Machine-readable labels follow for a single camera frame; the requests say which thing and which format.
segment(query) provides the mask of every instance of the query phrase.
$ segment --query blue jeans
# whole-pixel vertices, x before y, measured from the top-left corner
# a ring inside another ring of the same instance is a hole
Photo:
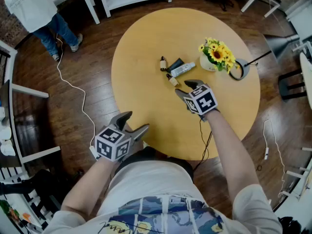
[[[59,13],[56,13],[46,26],[33,33],[36,37],[41,39],[42,44],[50,55],[58,53],[58,46],[49,29],[52,29],[55,33],[61,35],[69,46],[78,44],[78,39],[69,29],[67,22],[65,22],[64,18]]]

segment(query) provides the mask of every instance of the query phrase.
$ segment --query wooden floor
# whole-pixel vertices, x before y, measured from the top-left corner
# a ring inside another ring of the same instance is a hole
[[[99,130],[118,114],[111,85],[111,63],[120,38],[135,21],[150,12],[169,7],[187,7],[204,11],[235,30],[254,57],[269,49],[262,34],[279,36],[293,34],[294,31],[282,12],[275,12],[280,24],[273,15],[263,17],[269,10],[268,4],[255,1],[245,13],[241,13],[240,8],[246,1],[233,0],[234,8],[229,7],[227,12],[223,12],[218,4],[205,0],[173,0],[172,3],[154,0],[113,10],[112,17],[106,18],[100,0],[96,0],[96,11],[101,22],[96,25],[84,1],[73,0],[61,14],[75,33],[83,33],[84,41],[76,53],[71,53],[69,47],[65,46],[65,55],[60,65],[63,78],[87,91],[85,111]],[[79,11],[80,16],[73,17],[77,14],[73,13],[73,10]],[[93,126],[81,112],[83,93],[60,80],[56,64],[35,37],[27,40],[19,49],[14,83],[48,92],[50,98],[45,101],[15,94],[15,115],[20,118],[18,129],[23,153],[35,153],[59,145],[64,169],[73,175],[79,168],[87,171],[94,163],[89,151]],[[312,146],[311,128],[307,127],[312,125],[308,100],[302,97],[284,102],[280,98],[277,86],[279,75],[295,70],[299,66],[298,54],[293,55],[288,51],[279,63],[276,63],[273,55],[268,55],[259,61],[257,67],[251,67],[256,68],[260,76],[261,100],[255,123],[243,143],[255,166],[262,165],[262,170],[257,171],[257,174],[267,197],[272,199],[273,207],[281,200],[277,195],[281,188],[283,169],[269,125],[266,129],[270,148],[269,159],[263,160],[264,120],[272,120],[286,169],[297,171],[299,166],[304,167],[310,159],[309,153],[300,150],[302,146]],[[40,160],[30,163],[27,165],[29,172],[34,173],[40,167],[55,165],[57,158],[52,157],[44,159],[44,162]],[[285,179],[285,187],[288,187],[293,179],[288,176],[285,176]],[[226,179],[218,158],[210,159],[199,167],[195,173],[195,185],[210,206],[227,216],[232,215]]]

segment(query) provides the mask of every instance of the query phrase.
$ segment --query white flower pot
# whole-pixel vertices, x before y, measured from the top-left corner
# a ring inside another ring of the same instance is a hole
[[[199,62],[200,62],[200,66],[203,69],[208,70],[208,71],[212,71],[212,72],[216,71],[215,65],[208,60],[208,57],[204,53],[201,53],[201,56],[199,58]]]

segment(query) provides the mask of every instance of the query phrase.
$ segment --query lamp base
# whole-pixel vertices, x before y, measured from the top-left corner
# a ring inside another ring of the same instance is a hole
[[[239,65],[240,69],[242,70],[242,75],[241,77],[235,77],[231,71],[229,73],[230,77],[232,77],[234,80],[242,80],[243,78],[245,78],[245,76],[249,73],[249,68],[250,65],[247,65],[245,67],[246,64],[248,64],[248,62],[246,60],[243,59],[236,59],[236,63]]]

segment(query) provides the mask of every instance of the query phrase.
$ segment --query black cable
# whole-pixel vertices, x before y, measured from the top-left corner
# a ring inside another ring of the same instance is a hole
[[[209,150],[208,150],[208,146],[209,146],[211,137],[212,137],[212,135],[213,135],[213,133],[210,131],[210,134],[209,134],[209,137],[208,137],[207,142],[204,141],[203,132],[202,132],[202,130],[201,130],[201,121],[202,121],[202,119],[200,119],[200,121],[199,121],[199,129],[200,129],[201,139],[202,139],[203,143],[205,144],[205,150],[204,150],[204,152],[203,152],[201,161],[195,166],[195,168],[193,169],[193,172],[195,172],[196,169],[197,169],[201,164],[205,163],[205,162],[207,161],[207,159],[209,159]],[[204,158],[205,158],[205,155],[206,155],[206,151],[208,152],[208,157],[207,157],[206,160],[203,162],[203,160],[204,160]]]

